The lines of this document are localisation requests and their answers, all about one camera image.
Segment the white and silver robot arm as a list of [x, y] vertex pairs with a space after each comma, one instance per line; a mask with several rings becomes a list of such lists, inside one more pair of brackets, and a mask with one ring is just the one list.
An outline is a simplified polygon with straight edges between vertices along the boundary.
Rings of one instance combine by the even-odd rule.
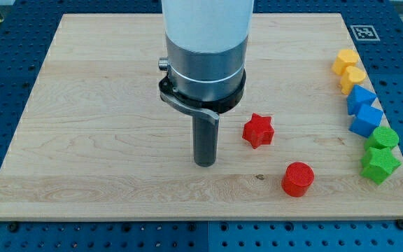
[[191, 116], [193, 158], [215, 163], [220, 114], [233, 109], [246, 84], [245, 59], [253, 0], [162, 0], [167, 56], [158, 66], [160, 98]]

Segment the black clamp with metal lever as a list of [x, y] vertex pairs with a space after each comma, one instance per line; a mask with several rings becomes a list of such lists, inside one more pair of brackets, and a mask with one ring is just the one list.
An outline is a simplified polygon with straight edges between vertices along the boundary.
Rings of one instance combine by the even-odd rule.
[[216, 124], [221, 113], [232, 110], [242, 99], [246, 71], [238, 68], [167, 70], [159, 82], [161, 100], [194, 118]]

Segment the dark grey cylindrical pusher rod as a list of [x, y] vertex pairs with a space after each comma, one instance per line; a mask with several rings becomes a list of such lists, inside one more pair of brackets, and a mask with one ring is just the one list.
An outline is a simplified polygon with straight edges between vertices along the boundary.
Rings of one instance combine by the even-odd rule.
[[192, 118], [193, 155], [200, 167], [210, 167], [215, 163], [218, 143], [219, 116], [216, 118]]

